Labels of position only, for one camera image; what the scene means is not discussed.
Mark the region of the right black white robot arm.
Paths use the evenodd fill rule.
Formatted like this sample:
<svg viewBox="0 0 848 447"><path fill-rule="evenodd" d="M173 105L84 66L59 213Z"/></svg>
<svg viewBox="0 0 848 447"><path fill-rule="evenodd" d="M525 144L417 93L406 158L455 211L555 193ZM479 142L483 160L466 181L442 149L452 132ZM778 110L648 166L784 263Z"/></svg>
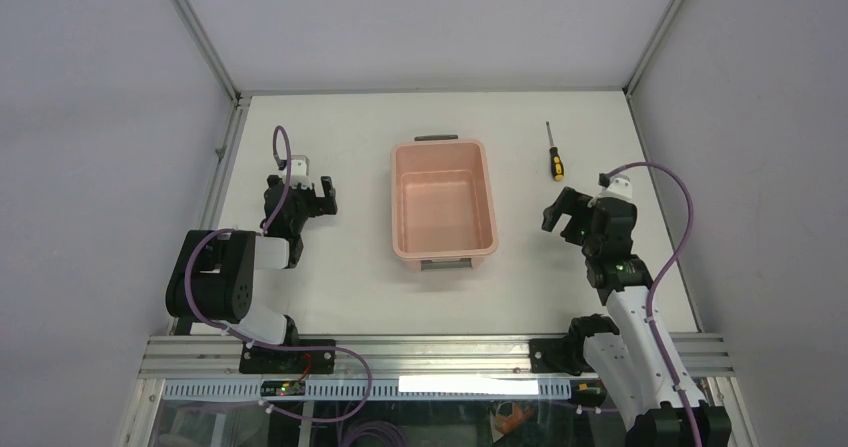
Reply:
<svg viewBox="0 0 848 447"><path fill-rule="evenodd" d="M628 446L726 446L732 423L686 370L652 296L654 280L633 253L638 210L626 187L595 196L562 189L543 211L550 232L580 248L587 280L606 308L572 320L553 361L573 375L595 372L615 403Z"/></svg>

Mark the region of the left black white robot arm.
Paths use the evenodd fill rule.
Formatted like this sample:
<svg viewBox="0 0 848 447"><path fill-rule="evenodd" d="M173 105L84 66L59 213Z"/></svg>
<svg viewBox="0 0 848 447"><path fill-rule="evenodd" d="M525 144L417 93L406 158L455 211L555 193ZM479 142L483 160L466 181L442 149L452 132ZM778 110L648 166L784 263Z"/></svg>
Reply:
<svg viewBox="0 0 848 447"><path fill-rule="evenodd" d="M267 178L266 218L258 232L190 230L166 288L165 306L177 319L202 322L248 347L300 347L295 321L254 299L257 270L295 268L302 256L302 231L311 218L338 213L332 178L320 178L321 194L307 177L290 182Z"/></svg>

